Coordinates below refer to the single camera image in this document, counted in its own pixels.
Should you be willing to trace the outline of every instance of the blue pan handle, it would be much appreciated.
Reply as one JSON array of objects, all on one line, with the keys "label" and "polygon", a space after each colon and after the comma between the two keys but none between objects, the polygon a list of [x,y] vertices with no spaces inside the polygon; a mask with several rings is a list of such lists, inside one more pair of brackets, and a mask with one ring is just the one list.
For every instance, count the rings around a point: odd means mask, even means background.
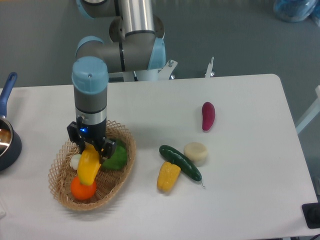
[{"label": "blue pan handle", "polygon": [[0,95],[0,116],[7,116],[7,102],[17,80],[17,73],[11,72]]}]

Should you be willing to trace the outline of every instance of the cable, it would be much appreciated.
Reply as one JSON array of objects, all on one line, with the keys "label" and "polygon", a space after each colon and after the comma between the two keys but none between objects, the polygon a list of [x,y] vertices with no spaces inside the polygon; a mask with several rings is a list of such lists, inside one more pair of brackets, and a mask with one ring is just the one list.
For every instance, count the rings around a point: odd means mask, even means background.
[{"label": "cable", "polygon": [[310,240],[315,240],[315,239],[317,239],[318,237],[320,237],[320,234],[318,234],[318,235],[315,235],[313,238],[311,238]]}]

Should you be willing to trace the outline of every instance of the toy vegetable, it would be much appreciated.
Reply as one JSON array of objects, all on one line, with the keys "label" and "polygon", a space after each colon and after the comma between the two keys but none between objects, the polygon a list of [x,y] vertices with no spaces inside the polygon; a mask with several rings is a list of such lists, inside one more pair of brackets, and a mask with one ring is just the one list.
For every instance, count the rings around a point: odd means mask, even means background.
[{"label": "toy vegetable", "polygon": [[102,168],[108,170],[121,170],[128,160],[128,154],[125,144],[121,140],[116,140],[116,148],[111,158],[105,160]]},{"label": "toy vegetable", "polygon": [[93,145],[87,144],[81,154],[77,169],[80,183],[87,186],[92,185],[100,166],[99,153]]},{"label": "toy vegetable", "polygon": [[189,176],[191,179],[200,182],[202,180],[201,173],[197,167],[181,152],[172,146],[162,145],[159,148],[160,154],[171,164],[175,164]]},{"label": "toy vegetable", "polygon": [[181,168],[170,162],[164,162],[160,168],[156,186],[159,190],[169,192],[175,185]]},{"label": "toy vegetable", "polygon": [[214,124],[216,110],[211,102],[205,102],[202,106],[202,130],[209,131]]},{"label": "toy vegetable", "polygon": [[70,160],[70,167],[73,168],[74,170],[78,170],[80,158],[81,158],[81,154],[73,155]]}]

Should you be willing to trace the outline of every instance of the yellow pepper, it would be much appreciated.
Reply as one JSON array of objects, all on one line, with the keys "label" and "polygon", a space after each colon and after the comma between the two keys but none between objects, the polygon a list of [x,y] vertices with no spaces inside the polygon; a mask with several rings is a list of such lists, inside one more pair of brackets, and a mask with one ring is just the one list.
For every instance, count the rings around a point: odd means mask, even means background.
[{"label": "yellow pepper", "polygon": [[77,169],[80,183],[87,186],[92,185],[100,166],[99,153],[93,145],[87,144],[81,154]]},{"label": "yellow pepper", "polygon": [[181,168],[175,164],[171,164],[165,161],[159,172],[158,180],[156,186],[159,190],[164,192],[169,192],[175,185],[178,176],[180,174]]}]

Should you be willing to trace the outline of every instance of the toy bell pepper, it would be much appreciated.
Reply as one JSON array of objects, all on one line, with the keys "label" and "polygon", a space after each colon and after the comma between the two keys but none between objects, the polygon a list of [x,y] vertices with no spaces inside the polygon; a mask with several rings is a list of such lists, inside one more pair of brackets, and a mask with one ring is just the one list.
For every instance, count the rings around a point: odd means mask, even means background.
[{"label": "toy bell pepper", "polygon": [[98,170],[100,168],[100,155],[95,147],[87,144],[83,150],[77,169],[80,183],[90,186],[94,183]]},{"label": "toy bell pepper", "polygon": [[111,158],[102,163],[101,168],[107,170],[121,170],[128,161],[126,145],[121,140],[116,140],[116,148]]},{"label": "toy bell pepper", "polygon": [[162,164],[156,186],[159,190],[169,192],[175,185],[181,168],[166,161]]}]

